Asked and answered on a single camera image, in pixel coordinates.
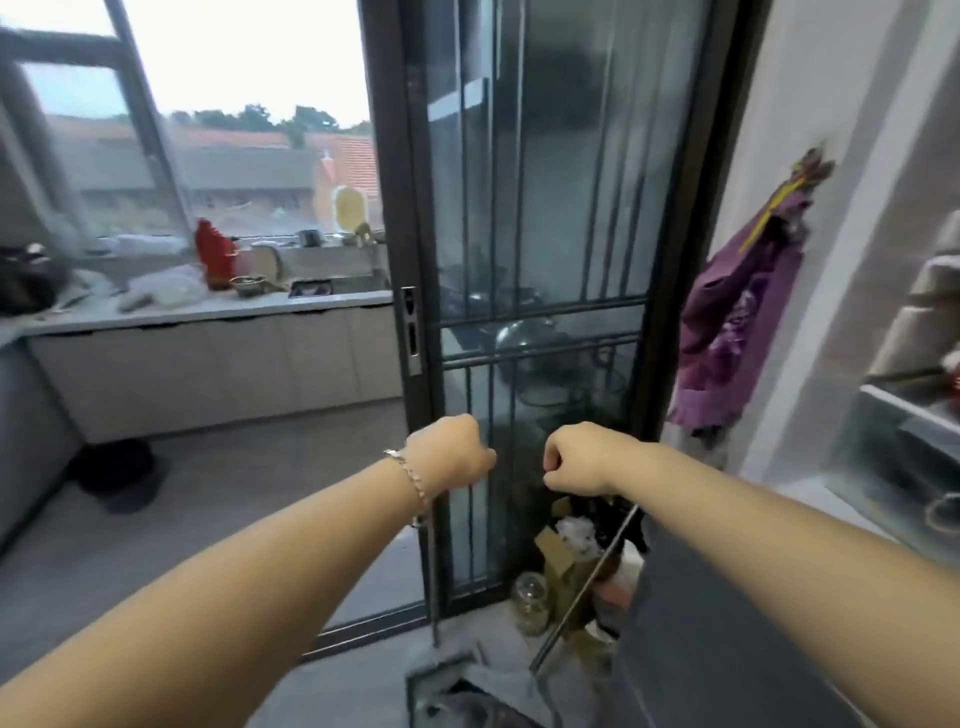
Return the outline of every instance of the person's left hand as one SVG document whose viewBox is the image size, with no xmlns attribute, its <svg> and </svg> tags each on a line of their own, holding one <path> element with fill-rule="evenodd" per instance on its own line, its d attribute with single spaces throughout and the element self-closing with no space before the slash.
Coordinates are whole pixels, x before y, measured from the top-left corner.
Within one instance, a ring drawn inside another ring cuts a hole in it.
<svg viewBox="0 0 960 728">
<path fill-rule="evenodd" d="M 496 452 L 480 442 L 480 424 L 471 415 L 443 417 L 414 432 L 403 455 L 429 497 L 483 480 L 496 464 Z"/>
</svg>

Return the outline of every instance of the red bottle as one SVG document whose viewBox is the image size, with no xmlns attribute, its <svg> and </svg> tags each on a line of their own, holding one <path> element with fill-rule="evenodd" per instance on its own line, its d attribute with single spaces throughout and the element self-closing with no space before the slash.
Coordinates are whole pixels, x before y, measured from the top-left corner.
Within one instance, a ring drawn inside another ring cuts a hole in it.
<svg viewBox="0 0 960 728">
<path fill-rule="evenodd" d="M 237 247 L 233 241 L 213 227 L 209 220 L 201 219 L 194 236 L 197 255 L 206 268 L 206 285 L 211 291 L 230 288 L 233 264 Z"/>
</svg>

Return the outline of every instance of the yellow strap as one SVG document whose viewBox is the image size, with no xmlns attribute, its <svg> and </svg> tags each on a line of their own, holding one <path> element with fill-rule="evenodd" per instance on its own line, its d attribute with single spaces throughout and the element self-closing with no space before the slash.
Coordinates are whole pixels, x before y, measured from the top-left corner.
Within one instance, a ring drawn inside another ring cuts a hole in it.
<svg viewBox="0 0 960 728">
<path fill-rule="evenodd" d="M 792 182 L 784 182 L 780 188 L 774 192 L 773 197 L 771 197 L 770 202 L 767 203 L 767 206 L 763 210 L 763 214 L 760 215 L 760 219 L 757 221 L 753 231 L 750 233 L 747 239 L 743 241 L 743 245 L 740 246 L 740 252 L 742 254 L 750 250 L 750 246 L 752 246 L 754 242 L 756 242 L 756 239 L 760 237 L 760 233 L 763 232 L 767 222 L 770 220 L 770 216 L 773 214 L 774 208 L 783 202 L 786 199 L 786 196 L 791 192 L 794 192 L 800 187 L 804 186 L 805 182 L 806 175 L 801 175 Z"/>
</svg>

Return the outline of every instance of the window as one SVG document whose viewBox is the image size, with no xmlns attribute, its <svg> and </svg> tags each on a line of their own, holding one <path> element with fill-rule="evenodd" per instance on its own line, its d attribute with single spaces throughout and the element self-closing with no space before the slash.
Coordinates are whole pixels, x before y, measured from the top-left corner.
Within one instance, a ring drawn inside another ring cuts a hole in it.
<svg viewBox="0 0 960 728">
<path fill-rule="evenodd" d="M 342 184 L 382 225 L 355 0 L 0 0 L 0 44 L 15 134 L 91 250 L 119 233 L 185 245 L 198 217 L 336 231 Z"/>
</svg>

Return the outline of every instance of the sky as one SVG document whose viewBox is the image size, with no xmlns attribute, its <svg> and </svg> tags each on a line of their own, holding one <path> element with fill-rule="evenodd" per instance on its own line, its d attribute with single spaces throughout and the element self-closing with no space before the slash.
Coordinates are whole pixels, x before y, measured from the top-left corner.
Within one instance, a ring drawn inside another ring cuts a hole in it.
<svg viewBox="0 0 960 728">
<path fill-rule="evenodd" d="M 370 118 L 356 0 L 126 0 L 147 82 L 161 113 L 239 111 L 262 104 L 275 121 L 294 106 L 342 127 Z M 100 0 L 0 0 L 17 28 L 113 35 Z M 106 69 L 28 69 L 47 113 L 125 111 Z"/>
</svg>

